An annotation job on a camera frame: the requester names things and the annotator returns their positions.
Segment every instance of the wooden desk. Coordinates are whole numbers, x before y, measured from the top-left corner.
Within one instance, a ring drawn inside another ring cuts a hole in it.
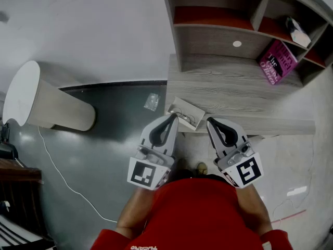
[[[248,135],[315,133],[310,89],[294,72],[279,85],[270,85],[255,60],[187,55],[179,72],[176,56],[171,55],[166,94],[166,109],[177,96],[206,112],[199,133],[207,133],[209,116],[234,121]],[[179,131],[194,132],[182,124]]]

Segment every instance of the cord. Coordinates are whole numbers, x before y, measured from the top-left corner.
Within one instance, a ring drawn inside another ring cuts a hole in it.
[[[274,208],[274,210],[273,210],[273,218],[275,218],[275,217],[274,217],[275,210],[276,210],[278,207],[280,207],[281,205],[283,205],[285,202],[290,201],[290,202],[291,202],[291,205],[292,205],[292,207],[293,207],[293,209],[298,209],[298,208],[300,208],[300,206],[303,204],[303,202],[304,202],[304,200],[307,198],[307,196],[310,194],[310,190],[311,190],[311,181],[312,181],[311,168],[312,168],[312,165],[313,165],[313,160],[314,160],[314,136],[312,137],[312,161],[311,161],[310,168],[308,169],[308,173],[310,174],[309,191],[308,191],[308,193],[306,194],[306,196],[303,198],[303,200],[301,201],[301,203],[298,205],[298,207],[295,207],[295,206],[294,206],[293,201],[292,201],[290,198],[284,200],[281,204],[279,204],[277,207]],[[277,219],[277,220],[280,221],[279,226],[277,227],[277,229],[278,229],[278,228],[280,228],[280,225],[281,225],[282,220],[281,220],[281,219]]]
[[[42,139],[43,139],[43,143],[44,143],[45,150],[46,150],[48,156],[50,157],[50,160],[51,160],[53,166],[54,166],[54,167],[56,168],[56,170],[59,172],[59,174],[60,174],[60,176],[62,177],[63,181],[65,182],[66,186],[67,186],[72,192],[74,192],[75,194],[79,194],[79,195],[81,195],[82,198],[85,199],[85,200],[86,200],[86,201],[92,206],[92,208],[96,211],[96,213],[97,213],[97,214],[98,214],[103,220],[107,220],[107,221],[110,221],[110,222],[117,223],[115,220],[111,220],[111,219],[107,219],[107,218],[103,217],[103,216],[97,211],[96,207],[94,207],[94,205],[93,205],[93,204],[92,204],[87,198],[85,198],[83,194],[81,194],[81,193],[79,193],[79,192],[73,190],[71,187],[69,187],[67,181],[65,180],[65,178],[63,177],[63,175],[61,174],[61,172],[59,171],[59,169],[57,168],[57,166],[54,164],[54,162],[53,162],[53,160],[52,160],[52,157],[51,157],[49,151],[47,150],[47,147],[46,147],[46,144],[45,144],[45,140],[44,140],[44,137],[43,137],[42,134],[41,134],[41,131],[40,131],[40,127],[39,127],[39,126],[38,126],[38,133],[40,134],[40,136],[41,136]]]

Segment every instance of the book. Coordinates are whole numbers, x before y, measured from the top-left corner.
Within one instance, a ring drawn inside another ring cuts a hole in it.
[[[295,68],[297,59],[284,42],[275,40],[258,63],[270,84],[275,85]]]

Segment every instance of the person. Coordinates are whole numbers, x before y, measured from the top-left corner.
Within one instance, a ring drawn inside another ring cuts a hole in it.
[[[292,249],[288,235],[273,230],[253,185],[236,189],[207,175],[200,163],[170,173],[157,189],[138,188],[124,207],[116,231],[102,230],[92,250]]]

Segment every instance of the red shirt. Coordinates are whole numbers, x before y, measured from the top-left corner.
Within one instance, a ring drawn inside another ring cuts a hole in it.
[[[171,182],[155,192],[146,229],[134,240],[102,230],[92,250],[292,249],[287,233],[259,237],[239,213],[236,190],[211,179]]]

